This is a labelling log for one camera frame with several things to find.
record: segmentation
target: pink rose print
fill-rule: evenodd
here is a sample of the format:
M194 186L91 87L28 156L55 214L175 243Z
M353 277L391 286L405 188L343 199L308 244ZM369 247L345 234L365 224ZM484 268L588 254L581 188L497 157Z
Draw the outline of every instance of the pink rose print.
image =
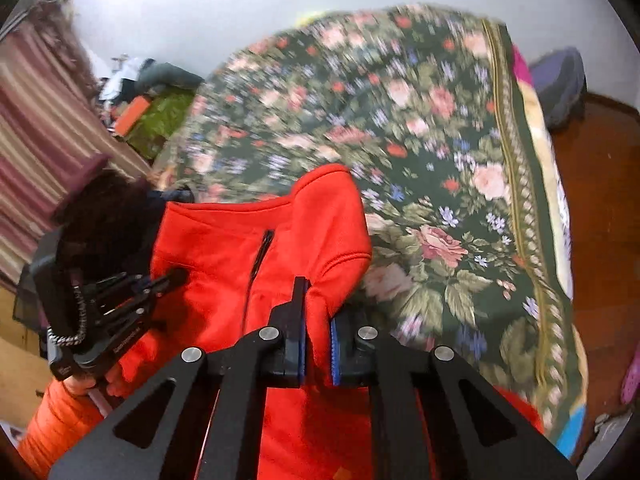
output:
M280 92L278 92L277 90L267 90L260 97L260 102L267 108L272 107L274 104L276 104L276 101L279 99L279 97Z
M325 144L321 144L316 147L316 155L320 158L324 158L324 160L328 160L329 162L333 162L340 158L340 153L334 150L331 146L326 146Z
M476 166L471 181L487 200L507 196L508 187L504 181L501 164L489 162L486 166Z
M233 139L242 139L246 137L248 134L243 130L232 130L228 126L223 126L222 124L218 127L218 135L216 137L216 146L224 146L227 139L230 137Z
M235 59L231 60L231 62L226 66L232 72L238 72L243 68L246 68L249 65L249 59L247 56L239 56Z
M280 118L277 115L267 115L263 121L267 126L275 126L280 122Z
M431 101L431 111L443 119L449 119L453 110L456 109L453 95L442 86L432 88L429 91L429 99Z
M358 28L363 28L365 25L376 24L376 18L370 12L358 12L351 16L350 20L355 23Z
M409 102L413 88L404 79L394 79L386 87L386 93L399 107L404 108Z
M370 235L385 231L394 224L393 220L386 220L377 213L366 213L364 219L367 223L367 232Z
M396 25L400 28L409 28L411 27L411 18L398 16L396 17Z
M474 32L467 34L463 43L468 48L474 57L487 57L486 41L484 35L481 32Z
M316 145L313 137L308 135L289 135L278 137L276 142L283 148L301 148L302 150L310 150Z
M429 131L429 125L425 123L424 119L420 117L407 121L406 127L412 134L417 137L420 137L424 132Z
M455 269L462 256L468 251L460 247L460 242L454 240L450 235L439 227L423 225L420 230L411 229L411 232L418 238L422 246L422 256L427 260L441 257L447 267Z
M363 46L366 42L364 40L364 37L362 34L356 34L355 32L352 32L349 36L348 36L348 40L349 43L351 44L351 46Z
M207 99L202 95L196 95L191 104L191 115L199 115L203 113L207 107Z
M264 54L269 48L270 38L265 38L264 40L256 41L254 44L249 46L249 52L255 54L256 56L260 56L260 54Z
M302 103L306 99L306 88L303 86L296 86L289 92L289 99L287 106L289 110L300 110Z
M207 189L207 202L220 202L226 187L222 184L211 184Z
M334 126L324 136L336 144L361 144L367 134L352 126L349 128Z
M388 301L412 287L412 280L402 267L393 263L386 267L369 267L363 278L367 296L378 301Z
M331 50L341 46L344 43L344 33L341 25L333 25L322 31L320 43Z
M205 174L210 170L213 159L212 153L196 153L191 157L191 167L199 174Z

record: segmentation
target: hand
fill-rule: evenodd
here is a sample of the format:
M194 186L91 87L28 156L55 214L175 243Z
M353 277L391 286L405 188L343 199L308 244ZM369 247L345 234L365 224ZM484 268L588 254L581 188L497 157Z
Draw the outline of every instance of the hand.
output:
M120 363L113 365L104 378L109 383L107 393L111 396L121 397L124 394L125 381L122 376ZM72 397L85 396L95 386L95 379L91 376L71 376L63 381L65 389Z

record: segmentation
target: green floral fabric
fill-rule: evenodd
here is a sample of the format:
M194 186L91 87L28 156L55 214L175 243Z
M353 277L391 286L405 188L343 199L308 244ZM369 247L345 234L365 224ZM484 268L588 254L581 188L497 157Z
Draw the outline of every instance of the green floral fabric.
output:
M162 186L286 194L341 162L373 260L355 295L404 344L456 349L556 440L580 391L570 303L504 26L424 5L335 14L236 53L200 88Z

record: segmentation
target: black metal bracket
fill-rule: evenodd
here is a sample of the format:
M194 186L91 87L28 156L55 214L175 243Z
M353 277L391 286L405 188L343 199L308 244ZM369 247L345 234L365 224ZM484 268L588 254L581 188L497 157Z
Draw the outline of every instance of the black metal bracket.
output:
M306 345L304 297L233 347L187 348L54 464L50 480L255 478L267 388L297 388Z
M54 464L50 480L248 480L266 389L304 377L305 278L233 347L188 348ZM575 469L456 353L402 346L361 309L332 321L332 373L369 389L376 480L575 480Z
M101 378L145 335L156 301L183 285L187 276L186 270L176 268L156 280L122 273L76 286L86 305L86 335L78 345L62 346L54 342L53 330L49 332L49 368L54 377L59 381L74 374Z

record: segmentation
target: purple shoe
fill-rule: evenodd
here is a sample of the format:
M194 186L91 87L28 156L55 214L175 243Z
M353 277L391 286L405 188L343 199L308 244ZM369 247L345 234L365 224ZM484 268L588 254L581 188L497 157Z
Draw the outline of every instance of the purple shoe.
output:
M628 404L634 400L638 384L640 384L640 343L636 347L636 356L629 370L626 371L625 381L622 383L622 391L620 391L622 404Z

